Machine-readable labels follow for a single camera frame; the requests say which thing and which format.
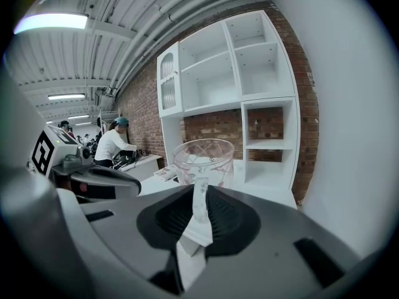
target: long sleeve shirt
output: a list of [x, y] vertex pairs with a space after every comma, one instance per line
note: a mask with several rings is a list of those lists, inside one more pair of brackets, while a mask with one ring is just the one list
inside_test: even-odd
[[117, 131], [110, 130], [101, 137], [94, 159], [96, 161], [103, 161], [105, 159], [112, 160], [118, 148], [125, 151], [137, 150], [136, 145], [126, 143], [122, 140]]

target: fluorescent light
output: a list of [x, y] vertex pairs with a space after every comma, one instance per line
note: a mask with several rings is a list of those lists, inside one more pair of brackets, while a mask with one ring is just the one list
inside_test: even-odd
[[62, 100], [65, 98], [85, 98], [83, 93], [80, 94], [60, 94], [60, 95], [49, 95], [49, 100]]
[[87, 16], [79, 14], [36, 14], [35, 16], [25, 17], [19, 21], [14, 29], [14, 34], [40, 27], [73, 27], [76, 29], [84, 29], [86, 27], [86, 22]]
[[71, 116], [71, 117], [68, 117], [68, 120], [73, 120], [74, 118], [85, 118], [85, 117], [89, 117], [89, 116], [88, 115]]

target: black slot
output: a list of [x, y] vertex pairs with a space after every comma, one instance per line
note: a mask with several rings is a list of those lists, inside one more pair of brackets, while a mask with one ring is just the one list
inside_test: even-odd
[[94, 212], [93, 214], [86, 215], [86, 218], [89, 222], [95, 222], [99, 219], [107, 218], [113, 216], [114, 213], [112, 211], [100, 211]]
[[344, 275], [344, 272], [313, 239], [303, 238], [294, 242], [294, 245], [324, 288]]

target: cabinet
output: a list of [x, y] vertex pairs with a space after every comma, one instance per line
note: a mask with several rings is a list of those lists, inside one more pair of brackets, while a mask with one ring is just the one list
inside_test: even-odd
[[[168, 164], [184, 116], [241, 109], [242, 185], [291, 189], [300, 136], [299, 99], [286, 50], [264, 11], [219, 21], [158, 57], [158, 106]], [[249, 138], [248, 111], [282, 107], [284, 139]], [[250, 161], [249, 150], [282, 150], [281, 162]]]

